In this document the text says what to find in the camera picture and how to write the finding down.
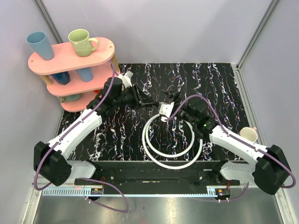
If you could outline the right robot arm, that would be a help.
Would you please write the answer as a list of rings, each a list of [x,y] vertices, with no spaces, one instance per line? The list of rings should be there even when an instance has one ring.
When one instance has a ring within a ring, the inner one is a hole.
[[[221,146],[240,156],[245,163],[221,162],[212,173],[213,182],[223,185],[228,180],[254,183],[263,192],[274,195],[280,188],[293,188],[297,181],[283,150],[250,141],[226,128],[216,114],[213,118],[207,110],[215,111],[201,95],[191,95],[185,100],[179,91],[164,91],[171,100],[166,110],[168,120],[174,117],[191,124],[192,131],[201,140]]]

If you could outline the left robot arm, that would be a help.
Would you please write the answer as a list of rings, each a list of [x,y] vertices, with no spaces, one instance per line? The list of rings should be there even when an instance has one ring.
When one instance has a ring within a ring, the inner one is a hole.
[[[74,123],[48,143],[40,141],[35,145],[33,169],[36,175],[60,186],[82,168],[82,177],[91,185],[97,184],[101,173],[92,162],[81,161],[78,165],[67,162],[72,151],[91,131],[113,116],[116,109],[126,106],[132,109],[151,108],[158,105],[138,85],[131,83],[130,78],[110,77]]]

